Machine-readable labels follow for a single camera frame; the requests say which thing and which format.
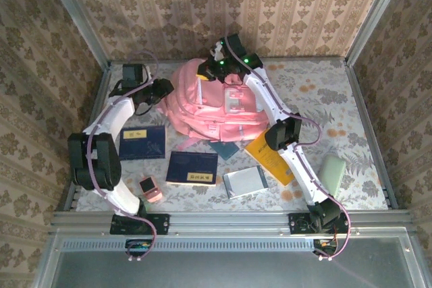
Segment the yellow paperback book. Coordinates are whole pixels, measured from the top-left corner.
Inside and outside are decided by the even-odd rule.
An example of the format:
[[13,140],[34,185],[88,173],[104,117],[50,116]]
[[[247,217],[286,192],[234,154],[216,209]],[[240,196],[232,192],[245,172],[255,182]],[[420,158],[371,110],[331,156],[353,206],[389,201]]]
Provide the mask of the yellow paperback book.
[[249,143],[245,147],[245,151],[280,184],[287,186],[294,180],[294,175],[282,157],[267,144],[265,139],[266,131],[263,131]]

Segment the small dark teal notebook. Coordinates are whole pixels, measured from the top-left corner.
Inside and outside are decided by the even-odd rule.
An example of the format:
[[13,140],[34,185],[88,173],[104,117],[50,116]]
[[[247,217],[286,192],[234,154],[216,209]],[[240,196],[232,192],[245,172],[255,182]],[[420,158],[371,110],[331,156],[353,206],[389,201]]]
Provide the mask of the small dark teal notebook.
[[209,146],[225,161],[229,160],[239,151],[234,142],[209,142]]

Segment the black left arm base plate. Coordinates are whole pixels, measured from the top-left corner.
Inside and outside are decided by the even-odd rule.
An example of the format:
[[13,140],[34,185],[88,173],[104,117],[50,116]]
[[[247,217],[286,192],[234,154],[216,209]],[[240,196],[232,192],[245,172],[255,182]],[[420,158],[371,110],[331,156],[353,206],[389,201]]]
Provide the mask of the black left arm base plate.
[[[146,219],[151,222],[157,235],[167,235],[169,231],[169,214],[147,214]],[[130,217],[113,215],[109,233],[111,235],[151,235],[150,226]]]

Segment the aluminium frame cross rail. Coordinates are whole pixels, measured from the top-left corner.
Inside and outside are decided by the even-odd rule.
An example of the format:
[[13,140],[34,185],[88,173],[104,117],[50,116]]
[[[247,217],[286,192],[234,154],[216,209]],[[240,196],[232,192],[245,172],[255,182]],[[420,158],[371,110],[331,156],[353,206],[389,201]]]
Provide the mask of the aluminium frame cross rail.
[[[52,233],[70,235],[107,235],[111,212],[56,212],[51,223]],[[406,210],[354,210],[350,212],[355,235],[369,228],[403,227],[414,231]],[[288,236],[291,226],[287,211],[279,212],[170,212],[168,236]]]

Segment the floral table cloth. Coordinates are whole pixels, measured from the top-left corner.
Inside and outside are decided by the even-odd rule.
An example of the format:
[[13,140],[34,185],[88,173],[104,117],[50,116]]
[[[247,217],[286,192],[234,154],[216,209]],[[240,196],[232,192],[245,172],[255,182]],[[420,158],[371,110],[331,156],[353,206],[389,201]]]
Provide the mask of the floral table cloth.
[[[336,199],[348,210],[385,210],[387,202],[373,162],[344,62],[330,60],[265,60],[265,69],[283,102],[296,113],[312,119],[303,124],[300,138],[304,153],[315,171],[328,154],[341,157],[346,170]],[[124,161],[122,178],[130,191],[142,195],[139,181],[152,177],[163,198],[147,206],[152,212],[220,212],[304,210],[306,203],[297,181],[283,186],[267,176],[268,189],[229,199],[223,183],[226,173],[253,167],[256,161],[245,151],[246,143],[233,157],[219,159],[215,186],[172,185],[166,182],[168,159]]]

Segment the grey metal panel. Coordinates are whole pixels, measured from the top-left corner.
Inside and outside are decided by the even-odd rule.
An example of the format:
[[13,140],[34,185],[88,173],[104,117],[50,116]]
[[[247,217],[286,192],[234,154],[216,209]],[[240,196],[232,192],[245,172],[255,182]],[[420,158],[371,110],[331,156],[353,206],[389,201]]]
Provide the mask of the grey metal panel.
[[318,261],[308,254],[152,252],[129,261],[118,252],[61,257],[53,288],[416,288],[406,270],[373,261]]

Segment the navy book with yellow label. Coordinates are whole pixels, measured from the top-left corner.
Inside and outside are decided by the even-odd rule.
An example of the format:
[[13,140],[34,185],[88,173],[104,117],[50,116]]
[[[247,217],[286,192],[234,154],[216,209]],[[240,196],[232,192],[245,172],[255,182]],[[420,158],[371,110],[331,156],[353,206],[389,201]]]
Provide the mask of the navy book with yellow label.
[[215,186],[218,154],[173,151],[166,182],[173,185]]
[[121,130],[119,158],[121,161],[164,159],[166,129],[164,125],[129,127]]

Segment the black connector box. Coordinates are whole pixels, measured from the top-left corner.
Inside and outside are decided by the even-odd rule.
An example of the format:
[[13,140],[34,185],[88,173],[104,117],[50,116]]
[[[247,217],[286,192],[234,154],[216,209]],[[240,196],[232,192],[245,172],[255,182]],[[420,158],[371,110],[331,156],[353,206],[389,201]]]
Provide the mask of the black connector box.
[[338,249],[337,242],[337,239],[314,239],[313,253],[323,258],[333,256]]
[[152,239],[127,239],[125,242],[126,254],[133,258],[142,257],[152,246]]

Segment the aluminium frame side rail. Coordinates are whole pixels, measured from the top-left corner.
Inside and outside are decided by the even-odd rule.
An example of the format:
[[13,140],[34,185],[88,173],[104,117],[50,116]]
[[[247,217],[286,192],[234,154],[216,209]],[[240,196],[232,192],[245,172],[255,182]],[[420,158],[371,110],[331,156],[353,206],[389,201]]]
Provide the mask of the aluminium frame side rail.
[[[105,102],[105,96],[107,93],[107,89],[109,86],[109,81],[111,79],[111,62],[107,62],[107,67],[103,70],[102,78],[99,83],[99,87],[97,88],[97,93],[94,98],[94,102],[92,105],[92,111],[90,114],[90,117],[88,119],[88,123],[86,126],[89,126],[95,118],[99,115],[99,113],[103,109],[103,105]],[[55,209],[56,212],[64,212],[64,211],[70,211],[72,208],[72,203],[74,201],[74,195],[77,190],[77,186],[72,181],[71,171],[68,170],[68,175],[66,178],[67,182],[65,184],[65,188],[62,192],[61,199],[59,201],[59,204],[57,205],[57,208]]]
[[360,89],[360,85],[358,83],[358,79],[354,72],[353,67],[348,65],[346,61],[344,61],[346,74],[348,77],[348,81],[350,83],[350,87],[352,89],[352,94],[354,96],[354,100],[356,102],[356,106],[358,109],[358,113],[360,115],[360,119],[362,121],[362,126],[364,128],[364,133],[366,139],[369,144],[369,149],[371,152],[371,156],[373,162],[375,164],[375,169],[377,171],[378,178],[381,182],[382,191],[385,196],[385,201],[387,202],[387,207],[389,209],[397,210],[399,209],[399,204],[396,199],[396,195],[392,186],[391,179],[389,178],[387,169],[385,167],[385,163],[383,161],[383,157],[380,151],[379,143],[377,141],[371,119],[369,117],[369,113],[367,111],[367,106],[365,104],[364,98],[362,96],[362,92]]

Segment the aluminium frame corner post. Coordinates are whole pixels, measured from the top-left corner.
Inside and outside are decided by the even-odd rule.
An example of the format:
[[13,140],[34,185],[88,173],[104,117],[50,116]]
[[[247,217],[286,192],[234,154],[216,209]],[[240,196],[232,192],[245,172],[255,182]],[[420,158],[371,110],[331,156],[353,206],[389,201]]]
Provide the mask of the aluminium frame corner post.
[[105,71],[109,67],[109,59],[103,49],[102,42],[95,27],[92,25],[90,14],[87,12],[83,0],[61,0],[63,6],[71,16],[81,36],[86,41],[88,48],[94,55],[101,69]]
[[353,67],[360,56],[367,41],[370,39],[374,29],[376,29],[381,17],[389,6],[391,0],[373,0],[371,8],[361,24],[358,34],[346,55],[348,67]]

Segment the pink school backpack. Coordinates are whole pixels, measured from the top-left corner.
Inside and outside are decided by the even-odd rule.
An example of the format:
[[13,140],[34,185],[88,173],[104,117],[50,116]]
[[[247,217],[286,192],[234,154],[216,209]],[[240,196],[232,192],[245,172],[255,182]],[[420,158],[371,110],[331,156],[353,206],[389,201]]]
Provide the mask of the pink school backpack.
[[236,75],[228,82],[197,76],[202,59],[192,59],[171,75],[173,92],[158,104],[173,128],[191,138],[212,142],[253,140],[269,120],[252,90]]

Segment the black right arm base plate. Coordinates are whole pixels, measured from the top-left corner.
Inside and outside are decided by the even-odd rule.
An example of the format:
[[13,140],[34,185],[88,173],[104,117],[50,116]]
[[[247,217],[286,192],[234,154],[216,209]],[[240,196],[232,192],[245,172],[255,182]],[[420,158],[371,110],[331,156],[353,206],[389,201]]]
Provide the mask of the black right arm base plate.
[[345,214],[334,218],[325,225],[318,226],[318,222],[312,219],[308,212],[294,212],[288,215],[288,225],[292,235],[297,234],[334,234],[347,233],[348,220]]

